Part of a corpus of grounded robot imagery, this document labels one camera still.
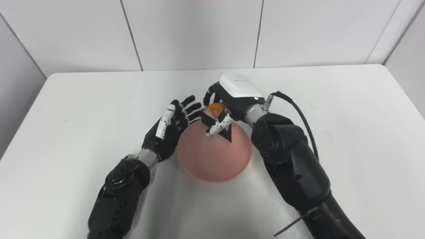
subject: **white table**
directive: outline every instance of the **white table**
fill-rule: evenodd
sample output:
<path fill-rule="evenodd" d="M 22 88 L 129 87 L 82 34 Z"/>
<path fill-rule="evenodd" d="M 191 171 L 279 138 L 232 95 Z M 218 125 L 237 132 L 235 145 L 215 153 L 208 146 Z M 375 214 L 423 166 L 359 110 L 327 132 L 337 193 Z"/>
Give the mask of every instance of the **white table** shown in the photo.
<path fill-rule="evenodd" d="M 171 100 L 200 100 L 229 72 L 301 107 L 333 194 L 366 238 L 423 238 L 425 120 L 381 65 L 53 74 L 0 161 L 0 238 L 85 238 L 108 172 Z M 282 100 L 271 110 L 302 125 Z M 173 156 L 154 169 L 128 238 L 272 238 L 297 216 L 255 149 L 223 183 L 196 181 Z M 311 236 L 299 222 L 280 238 Z"/>

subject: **black cable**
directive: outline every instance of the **black cable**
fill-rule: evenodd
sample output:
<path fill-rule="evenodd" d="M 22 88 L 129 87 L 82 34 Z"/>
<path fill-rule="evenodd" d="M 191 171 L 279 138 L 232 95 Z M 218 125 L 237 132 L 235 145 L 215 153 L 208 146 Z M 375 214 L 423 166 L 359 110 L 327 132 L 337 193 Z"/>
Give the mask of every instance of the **black cable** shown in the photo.
<path fill-rule="evenodd" d="M 291 99 L 291 97 L 285 95 L 284 93 L 282 93 L 280 91 L 277 91 L 275 93 L 271 93 L 271 95 L 277 96 L 277 97 L 279 97 L 281 99 L 284 99 L 285 101 L 287 101 L 288 103 L 290 103 L 295 108 L 295 110 L 297 110 L 298 114 L 300 115 L 300 117 L 303 120 L 303 123 L 304 123 L 304 125 L 305 125 L 305 127 L 307 129 L 307 133 L 309 134 L 310 141 L 312 142 L 313 151 L 315 153 L 314 155 L 316 156 L 317 159 L 319 159 L 319 153 L 317 152 L 316 142 L 315 142 L 315 139 L 313 137 L 312 130 L 310 129 L 309 123 L 307 122 L 307 119 L 304 116 L 304 114 L 301 111 L 301 109 L 298 107 L 297 104 L 295 104 L 294 100 Z"/>

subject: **robotic hand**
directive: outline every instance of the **robotic hand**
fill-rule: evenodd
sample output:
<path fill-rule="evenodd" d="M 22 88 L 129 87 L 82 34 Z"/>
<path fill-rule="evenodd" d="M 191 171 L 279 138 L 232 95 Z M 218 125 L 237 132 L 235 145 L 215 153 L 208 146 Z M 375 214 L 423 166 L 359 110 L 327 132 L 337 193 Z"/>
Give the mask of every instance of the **robotic hand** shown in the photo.
<path fill-rule="evenodd" d="M 227 109 L 225 117 L 219 118 L 206 131 L 207 136 L 220 133 L 232 120 L 247 123 L 252 128 L 251 141 L 263 157 L 279 193 L 299 212 L 299 219 L 304 220 L 315 239 L 365 239 L 332 196 L 330 181 L 319 163 L 311 130 L 291 98 L 278 91 L 265 100 L 247 77 L 237 74 L 223 75 L 219 82 L 210 86 L 203 101 L 205 106 L 210 104 L 213 94 L 213 102 L 221 101 Z M 299 126 L 289 118 L 269 112 L 274 96 L 290 102 L 300 113 L 314 152 Z"/>
<path fill-rule="evenodd" d="M 173 100 L 144 138 L 142 150 L 127 155 L 106 176 L 88 220 L 87 239 L 122 239 L 131 228 L 142 191 L 150 182 L 150 170 L 168 159 L 183 130 L 200 117 L 195 96 Z"/>

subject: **white device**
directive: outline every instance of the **white device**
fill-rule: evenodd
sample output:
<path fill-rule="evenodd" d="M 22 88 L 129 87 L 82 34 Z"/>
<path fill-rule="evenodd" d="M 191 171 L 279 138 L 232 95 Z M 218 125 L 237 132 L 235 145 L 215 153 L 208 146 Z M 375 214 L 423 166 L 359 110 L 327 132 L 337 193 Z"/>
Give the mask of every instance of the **white device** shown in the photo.
<path fill-rule="evenodd" d="M 261 91 L 251 80 L 240 74 L 224 74 L 220 77 L 220 85 L 233 97 L 263 97 Z"/>

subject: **black object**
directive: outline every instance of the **black object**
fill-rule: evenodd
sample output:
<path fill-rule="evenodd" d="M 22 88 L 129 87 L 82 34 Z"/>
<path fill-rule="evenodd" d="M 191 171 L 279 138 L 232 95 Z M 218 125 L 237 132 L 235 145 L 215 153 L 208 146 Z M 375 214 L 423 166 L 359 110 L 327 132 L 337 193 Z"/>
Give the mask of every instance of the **black object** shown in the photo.
<path fill-rule="evenodd" d="M 220 117 L 224 117 L 225 115 L 226 115 L 225 111 L 221 112 L 220 116 L 218 117 L 218 120 L 220 121 Z M 215 125 L 215 119 L 209 116 L 204 111 L 201 111 L 201 122 L 204 125 L 208 126 L 208 130 L 211 128 L 211 126 Z M 224 129 L 220 131 L 218 134 L 222 136 L 223 138 L 227 139 L 229 142 L 232 142 L 232 125 L 230 124 L 227 130 Z"/>
<path fill-rule="evenodd" d="M 244 123 L 246 123 L 245 113 L 249 108 L 256 104 L 264 104 L 265 102 L 265 99 L 262 97 L 233 97 L 217 82 L 208 88 L 203 101 L 204 106 L 210 105 L 213 93 L 215 93 L 214 102 L 221 99 L 226 104 L 226 108 L 231 112 L 230 117 L 234 121 L 241 120 Z"/>
<path fill-rule="evenodd" d="M 139 197 L 149 181 L 145 164 L 123 158 L 100 189 L 88 219 L 87 239 L 122 239 L 130 231 Z"/>
<path fill-rule="evenodd" d="M 315 239 L 365 239 L 333 198 L 329 178 L 300 127 L 281 115 L 266 114 L 255 123 L 251 141 L 279 193 Z"/>
<path fill-rule="evenodd" d="M 285 101 L 289 102 L 295 108 L 295 110 L 298 112 L 298 114 L 300 115 L 300 117 L 301 117 L 301 119 L 302 119 L 302 121 L 303 121 L 303 123 L 304 123 L 304 125 L 306 127 L 307 133 L 309 134 L 310 141 L 312 142 L 313 151 L 315 153 L 314 155 L 319 160 L 319 153 L 317 151 L 315 138 L 313 137 L 313 133 L 312 133 L 312 130 L 310 129 L 310 125 L 307 122 L 307 119 L 304 116 L 304 114 L 301 111 L 301 109 L 298 107 L 297 104 L 295 104 L 294 100 L 291 97 L 285 95 L 284 93 L 282 93 L 280 91 L 277 91 L 275 93 L 271 93 L 271 95 L 277 96 L 277 97 L 279 97 L 281 99 L 284 99 Z"/>
<path fill-rule="evenodd" d="M 168 159 L 174 153 L 183 130 L 200 115 L 200 103 L 185 108 L 194 100 L 193 95 L 181 104 L 173 100 L 170 104 L 176 110 L 166 127 L 164 139 L 155 136 L 158 120 L 145 135 L 142 150 L 152 151 L 159 161 Z M 148 166 L 136 158 L 123 158 L 108 174 L 100 189 L 88 220 L 87 239 L 122 239 L 130 231 L 139 197 L 149 182 Z"/>
<path fill-rule="evenodd" d="M 177 142 L 183 130 L 187 127 L 187 122 L 183 125 L 184 128 L 179 129 L 177 125 L 170 124 L 165 130 L 164 140 L 155 136 L 158 128 L 159 120 L 153 125 L 144 137 L 142 148 L 147 148 L 155 152 L 159 156 L 159 161 L 164 161 L 171 157 L 176 150 Z"/>

